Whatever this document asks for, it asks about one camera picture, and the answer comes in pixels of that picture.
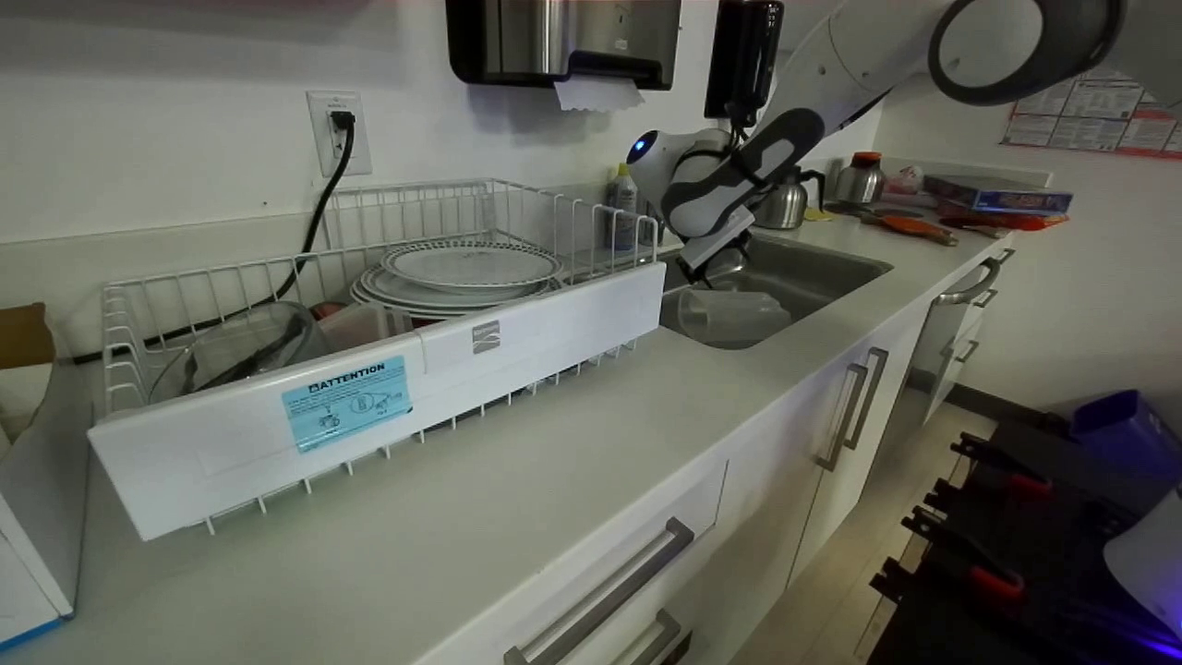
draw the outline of white cabinet door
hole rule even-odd
[[[855,512],[861,489],[877,467],[886,419],[894,410],[899,387],[908,369],[908,356],[920,340],[920,311],[899,325],[886,325],[865,340],[857,350],[855,372],[857,395],[855,410],[833,431],[817,431],[817,467],[824,470],[809,528],[794,561],[794,576],[820,553],[820,547],[839,532],[839,523]]]
[[[786,391],[729,457],[716,523],[729,544],[669,605],[696,632],[687,660],[733,660],[780,602],[820,484],[814,439],[855,414],[850,359]]]
[[[936,384],[936,400],[931,400],[931,410],[925,414],[925,421],[951,400],[951,391],[957,387],[969,359],[984,347],[986,311],[990,311],[995,300],[996,300],[996,289],[986,289],[966,311],[966,321],[962,321],[953,343],[945,347],[951,362],[945,362],[945,372]]]

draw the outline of white wall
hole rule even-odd
[[[824,0],[801,0],[801,38]],[[684,0],[673,92],[563,114],[462,86],[442,0],[0,0],[0,308],[287,255],[322,186],[306,90],[363,97],[372,176],[604,180],[642,128],[702,128],[716,0]],[[814,159],[871,144],[877,114]]]
[[[1145,387],[1182,423],[1182,162],[1000,149],[1004,107],[962,107],[926,86],[890,97],[886,155],[1054,171],[1073,223],[1021,236],[966,384],[1074,407]]]

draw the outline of sink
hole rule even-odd
[[[739,274],[716,276],[712,283],[702,283],[702,282],[691,283],[677,255],[666,255],[669,274],[666,274],[661,325],[711,347],[754,347],[773,332],[804,321],[809,313],[824,311],[826,302],[839,302],[841,297],[857,290],[861,283],[890,270],[886,261],[824,252],[809,244],[792,244],[792,241],[765,241],[765,236],[749,236],[741,252],[745,252],[745,265]],[[705,332],[680,325],[684,289],[769,290],[792,319],[780,319],[777,325],[762,325],[745,340],[712,343]]]

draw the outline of label on dish rack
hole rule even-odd
[[[411,414],[405,362],[388,359],[286,391],[301,449],[325,447],[382,421]]]

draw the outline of cable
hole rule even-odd
[[[304,274],[304,265],[306,265],[306,252],[318,244],[318,228],[322,228],[322,223],[325,223],[325,206],[330,206],[330,199],[331,199],[331,192],[336,192],[336,186],[340,186],[340,176],[343,176],[343,171],[347,171],[347,162],[351,162],[351,155],[354,155],[360,117],[354,117],[351,112],[331,112],[330,117],[331,117],[331,128],[343,133],[343,149],[340,149],[336,171],[331,171],[331,176],[325,180],[322,199],[318,199],[318,206],[314,206],[309,219],[306,219],[306,234],[304,234],[301,260],[296,260],[293,274],[287,274],[286,283],[281,283],[270,300],[264,300],[264,302],[277,302],[277,300],[287,297],[293,283],[301,282],[301,274]]]
[[[228,313],[221,313],[221,319],[208,319],[208,321],[197,321],[197,325],[181,325],[181,329],[171,329],[171,332],[155,332],[155,335],[148,340],[148,347],[168,343],[168,340],[179,340],[179,335],[187,335],[187,332],[197,332],[197,329],[218,329],[221,321],[239,319],[239,313],[248,313],[248,311],[255,311],[255,308],[277,302],[281,297],[287,297],[287,290],[296,289],[296,282],[301,282],[301,274],[304,274],[304,265],[306,265],[306,252],[318,244],[318,228],[322,228],[322,223],[325,223],[325,206],[330,206],[330,199],[331,199],[331,192],[336,192],[336,186],[340,186],[340,176],[343,176],[343,171],[347,171],[347,162],[351,162],[351,155],[354,155],[354,141],[360,141],[360,117],[354,117],[351,112],[331,112],[330,117],[331,117],[331,128],[343,133],[343,149],[340,149],[340,159],[336,159],[336,166],[331,166],[331,175],[330,175],[330,180],[325,180],[325,189],[322,189],[322,194],[318,194],[318,202],[314,202],[314,209],[309,209],[309,219],[306,219],[304,244],[301,244],[301,260],[293,261],[293,270],[287,270],[287,276],[281,282],[281,289],[274,289],[266,300],[248,302],[248,308],[239,308],[239,311],[228,311]],[[75,366],[88,366],[88,362],[101,362],[101,359],[105,359],[105,350],[75,356]]]

